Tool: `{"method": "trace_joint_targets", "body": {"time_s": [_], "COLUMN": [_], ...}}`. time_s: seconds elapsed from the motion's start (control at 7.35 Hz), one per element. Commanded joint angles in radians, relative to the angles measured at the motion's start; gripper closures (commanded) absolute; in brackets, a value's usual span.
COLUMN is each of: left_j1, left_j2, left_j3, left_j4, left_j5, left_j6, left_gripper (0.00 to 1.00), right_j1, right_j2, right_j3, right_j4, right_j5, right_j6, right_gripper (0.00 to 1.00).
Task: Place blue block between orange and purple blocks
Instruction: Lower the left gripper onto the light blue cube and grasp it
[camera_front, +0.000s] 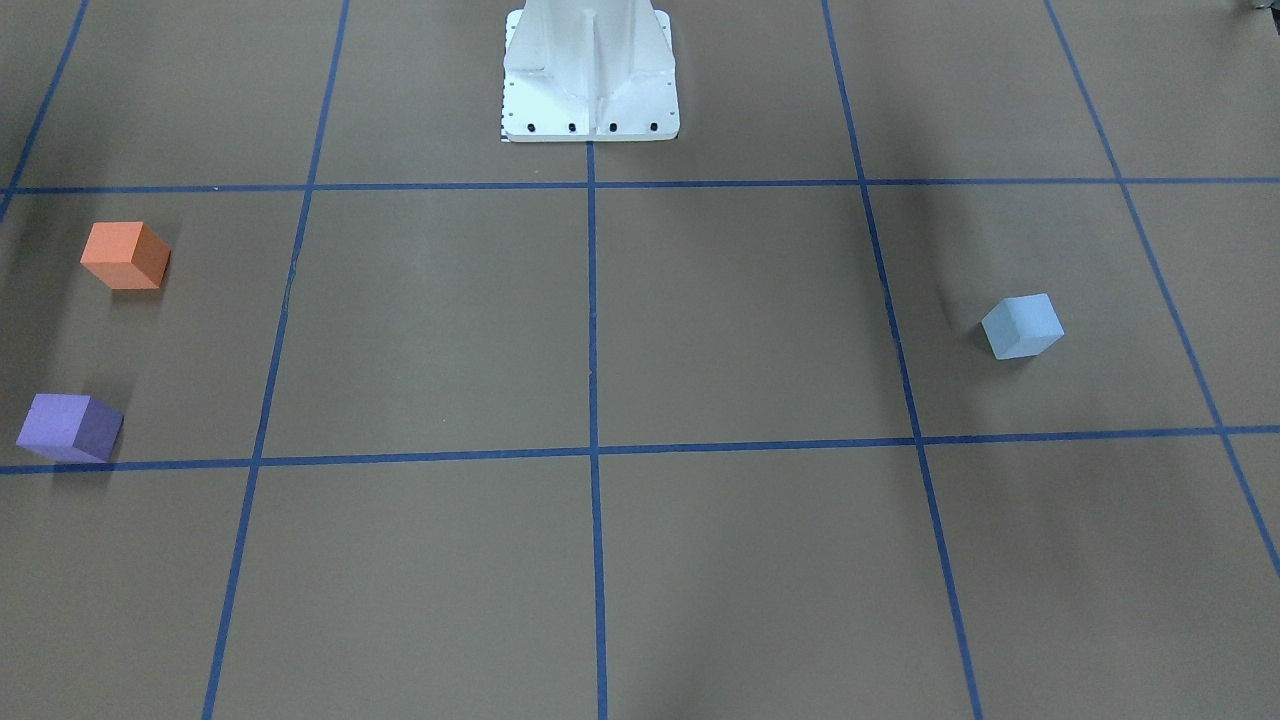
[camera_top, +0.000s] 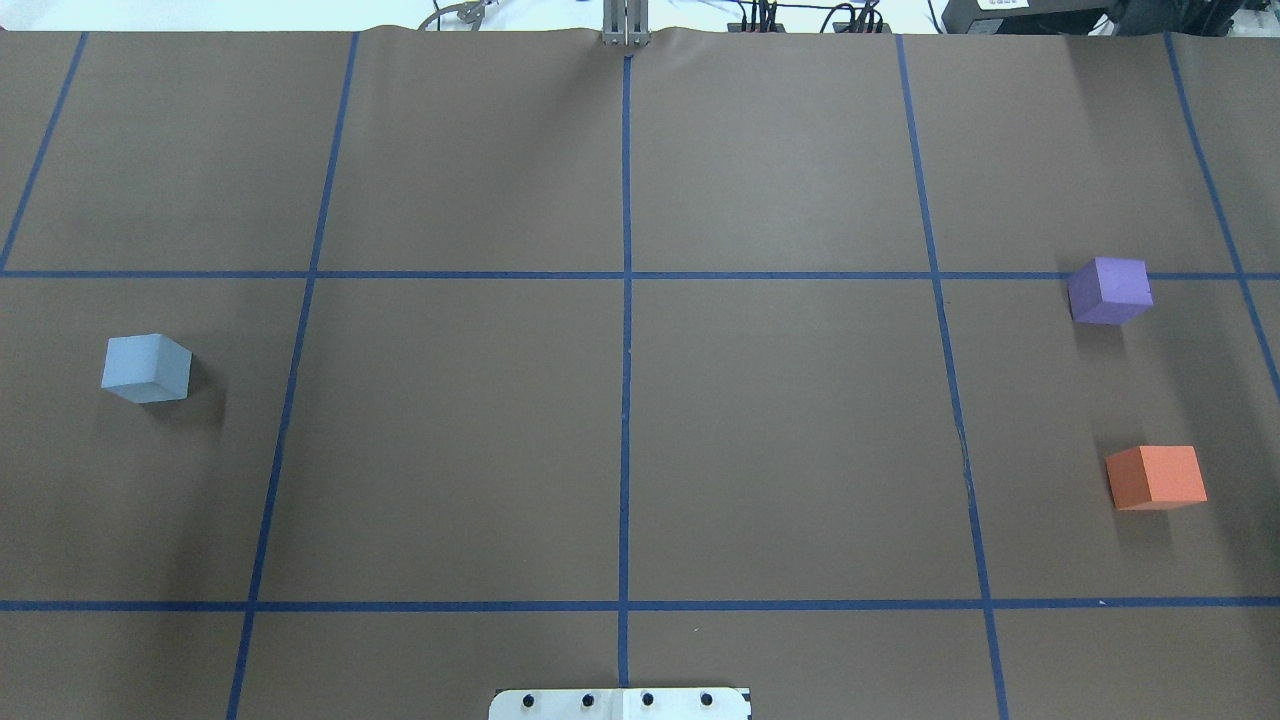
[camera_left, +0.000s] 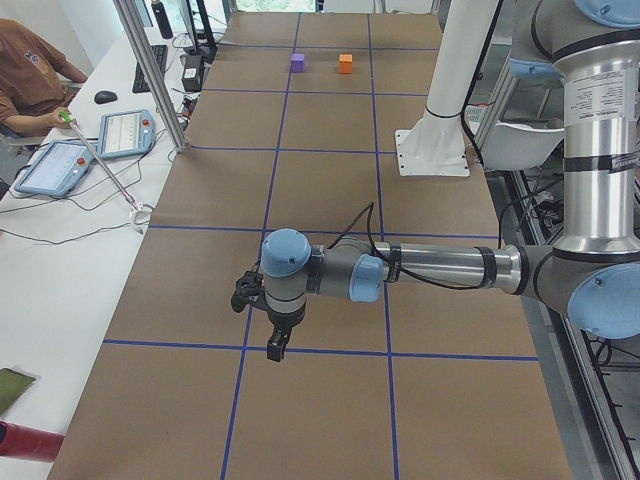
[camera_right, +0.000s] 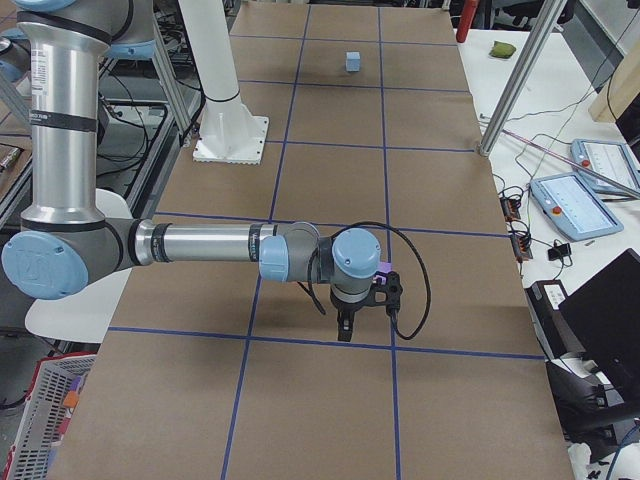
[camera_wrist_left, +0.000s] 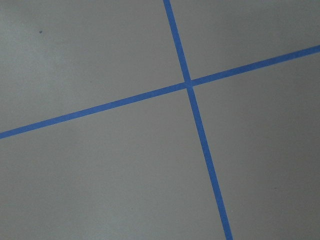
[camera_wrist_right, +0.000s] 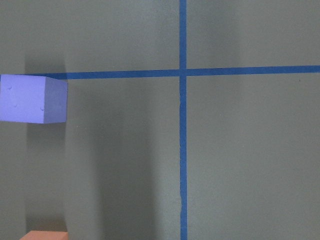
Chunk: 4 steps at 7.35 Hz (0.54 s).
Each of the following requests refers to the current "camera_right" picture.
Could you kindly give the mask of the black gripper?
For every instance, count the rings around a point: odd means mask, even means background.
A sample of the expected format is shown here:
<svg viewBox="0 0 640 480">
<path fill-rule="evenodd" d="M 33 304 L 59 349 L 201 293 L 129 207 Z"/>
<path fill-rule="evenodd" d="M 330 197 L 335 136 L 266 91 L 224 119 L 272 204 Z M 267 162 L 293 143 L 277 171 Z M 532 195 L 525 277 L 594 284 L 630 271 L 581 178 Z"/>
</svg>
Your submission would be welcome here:
<svg viewBox="0 0 640 480">
<path fill-rule="evenodd" d="M 389 295 L 389 285 L 380 279 L 374 280 L 366 290 L 357 293 L 347 293 L 339 285 L 330 287 L 330 300 L 337 311 L 339 341 L 352 340 L 355 314 L 365 307 L 385 306 Z"/>
</svg>

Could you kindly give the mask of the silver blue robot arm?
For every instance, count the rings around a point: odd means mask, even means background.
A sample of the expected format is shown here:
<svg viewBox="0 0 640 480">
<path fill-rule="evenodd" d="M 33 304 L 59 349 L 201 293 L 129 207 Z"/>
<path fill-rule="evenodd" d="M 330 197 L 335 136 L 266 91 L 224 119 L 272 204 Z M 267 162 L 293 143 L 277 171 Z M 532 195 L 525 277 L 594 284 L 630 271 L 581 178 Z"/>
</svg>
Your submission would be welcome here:
<svg viewBox="0 0 640 480">
<path fill-rule="evenodd" d="M 105 216 L 96 205 L 99 62 L 154 54 L 153 5 L 21 1 L 17 8 L 31 48 L 33 187 L 1 262 L 22 293 L 59 300 L 134 266 L 240 261 L 306 292 L 328 285 L 342 341 L 362 308 L 396 317 L 399 277 L 380 270 L 381 247 L 364 222 L 323 237 L 305 222 L 180 226 Z"/>
</svg>

